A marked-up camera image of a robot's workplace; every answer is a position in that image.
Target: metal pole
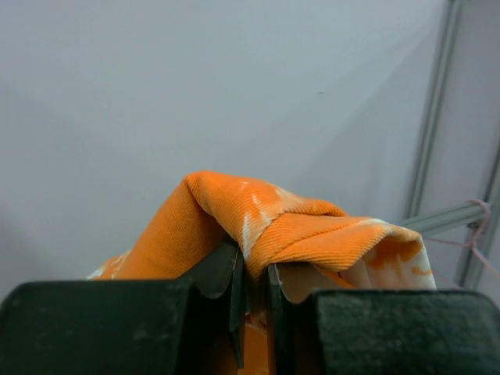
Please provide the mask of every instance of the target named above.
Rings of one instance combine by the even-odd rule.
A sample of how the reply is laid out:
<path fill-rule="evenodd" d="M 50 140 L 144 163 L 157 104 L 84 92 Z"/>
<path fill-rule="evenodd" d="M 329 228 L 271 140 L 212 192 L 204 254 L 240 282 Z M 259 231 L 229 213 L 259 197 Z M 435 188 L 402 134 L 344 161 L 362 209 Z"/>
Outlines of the metal pole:
<path fill-rule="evenodd" d="M 442 211 L 411 217 L 403 220 L 401 225 L 420 232 L 423 236 L 432 236 L 483 218 L 484 210 L 480 205 L 466 202 Z"/>
<path fill-rule="evenodd" d="M 448 67 L 455 46 L 455 36 L 462 3 L 463 0 L 449 0 L 445 10 L 445 22 L 441 29 L 441 37 L 437 46 L 437 58 L 434 62 L 432 79 L 422 118 L 422 135 L 410 191 L 411 198 L 406 207 L 405 217 L 413 217 L 419 214 L 423 187 L 427 179 L 427 170 L 429 169 L 436 129 L 438 128 L 443 93 L 448 78 Z"/>
<path fill-rule="evenodd" d="M 498 145 L 495 164 L 483 200 L 491 205 L 491 216 L 477 247 L 485 257 L 488 257 L 500 221 L 500 145 Z M 457 282 L 466 289 L 476 289 L 483 269 L 483 263 L 470 252 L 467 252 Z"/>

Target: tie-dye fabric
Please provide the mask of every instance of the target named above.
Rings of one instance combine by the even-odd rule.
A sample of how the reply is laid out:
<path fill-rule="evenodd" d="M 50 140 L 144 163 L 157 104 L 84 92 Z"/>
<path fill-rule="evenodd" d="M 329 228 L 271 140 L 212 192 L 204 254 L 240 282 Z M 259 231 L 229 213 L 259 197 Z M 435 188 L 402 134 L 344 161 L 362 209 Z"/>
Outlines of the tie-dye fabric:
<path fill-rule="evenodd" d="M 243 251 L 255 282 L 271 263 L 306 261 L 353 288 L 435 288 L 421 236 L 262 180 L 200 171 L 186 176 L 136 245 L 92 279 L 174 278 L 225 233 Z M 265 333 L 247 334 L 245 370 L 267 373 Z"/>

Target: white patch on fabric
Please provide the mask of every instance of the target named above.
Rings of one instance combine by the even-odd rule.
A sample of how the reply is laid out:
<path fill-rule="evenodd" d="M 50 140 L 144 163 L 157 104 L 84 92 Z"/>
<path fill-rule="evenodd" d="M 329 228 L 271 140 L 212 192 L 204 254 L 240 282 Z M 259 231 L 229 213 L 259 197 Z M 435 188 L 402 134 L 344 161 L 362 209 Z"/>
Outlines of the white patch on fabric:
<path fill-rule="evenodd" d="M 115 261 L 112 263 L 112 265 L 113 265 L 113 264 L 116 264 L 116 263 L 120 262 L 120 265 L 118 266 L 118 268 L 116 268 L 115 272 L 113 272 L 113 273 L 112 273 L 112 275 L 111 275 L 111 278 L 112 278 L 112 279 L 114 279 L 114 278 L 115 278 L 115 276 L 116 276 L 116 274 L 118 273 L 118 271 L 120 271 L 120 270 L 121 270 L 122 265 L 123 265 L 123 262 L 125 261 L 125 258 L 126 258 L 126 257 L 128 257 L 128 255 L 130 254 L 130 252 L 131 252 L 131 251 L 132 251 L 132 249 L 131 249 L 131 250 L 129 250 L 129 251 L 127 251 L 127 252 L 124 252 L 122 255 L 120 255 L 120 256 L 118 257 L 118 259 L 117 259 L 117 260 L 115 260 Z"/>
<path fill-rule="evenodd" d="M 94 277 L 100 277 L 102 276 L 102 273 L 104 272 L 104 267 L 99 267 L 97 270 L 95 270 L 93 273 L 87 276 L 87 280 L 92 280 Z"/>
<path fill-rule="evenodd" d="M 246 260 L 250 256 L 250 250 L 252 246 L 250 246 L 250 223 L 249 216 L 246 213 L 245 218 L 243 219 L 243 258 Z"/>

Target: orange cloth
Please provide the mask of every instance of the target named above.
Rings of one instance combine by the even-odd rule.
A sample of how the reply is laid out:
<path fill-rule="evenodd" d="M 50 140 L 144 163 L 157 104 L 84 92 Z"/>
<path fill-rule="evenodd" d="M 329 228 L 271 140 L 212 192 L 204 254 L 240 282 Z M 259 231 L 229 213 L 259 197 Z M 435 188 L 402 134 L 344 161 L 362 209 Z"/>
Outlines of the orange cloth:
<path fill-rule="evenodd" d="M 201 171 L 186 176 L 131 251 L 95 279 L 174 278 L 211 252 L 225 233 L 243 251 L 255 282 L 271 263 L 307 261 L 354 287 L 433 288 L 418 233 L 301 198 L 254 178 Z M 247 333 L 245 369 L 267 373 L 266 335 Z"/>

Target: towel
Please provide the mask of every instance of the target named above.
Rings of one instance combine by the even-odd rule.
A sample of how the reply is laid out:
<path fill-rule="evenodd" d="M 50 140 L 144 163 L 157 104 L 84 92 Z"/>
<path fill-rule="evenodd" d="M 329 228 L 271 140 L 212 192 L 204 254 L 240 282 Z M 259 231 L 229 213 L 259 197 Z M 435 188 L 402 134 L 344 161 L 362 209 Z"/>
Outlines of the towel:
<path fill-rule="evenodd" d="M 271 263 L 309 262 L 351 288 L 435 288 L 421 236 L 383 220 L 349 216 L 329 202 L 303 198 L 255 178 L 212 171 L 186 176 L 135 246 L 91 279 L 180 276 L 229 234 L 258 283 Z M 249 324 L 245 368 L 267 369 L 266 332 Z"/>

